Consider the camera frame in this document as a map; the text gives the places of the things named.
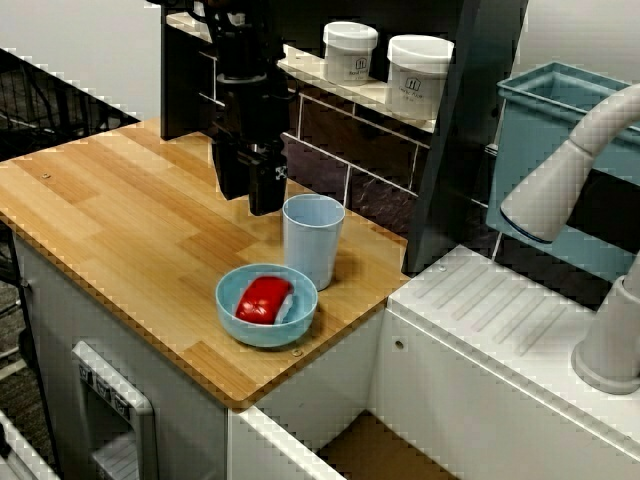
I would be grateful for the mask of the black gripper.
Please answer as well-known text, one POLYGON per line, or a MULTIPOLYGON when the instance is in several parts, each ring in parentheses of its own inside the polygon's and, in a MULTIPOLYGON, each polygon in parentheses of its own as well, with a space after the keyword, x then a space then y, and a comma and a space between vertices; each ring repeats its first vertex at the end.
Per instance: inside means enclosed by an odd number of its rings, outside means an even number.
POLYGON ((226 200, 249 194, 250 212, 262 216, 278 211, 288 178, 281 134, 289 127, 291 95, 285 76, 231 78, 217 76, 218 99, 224 104, 214 124, 212 158, 220 191, 226 200), (238 150, 257 145, 248 166, 238 150))

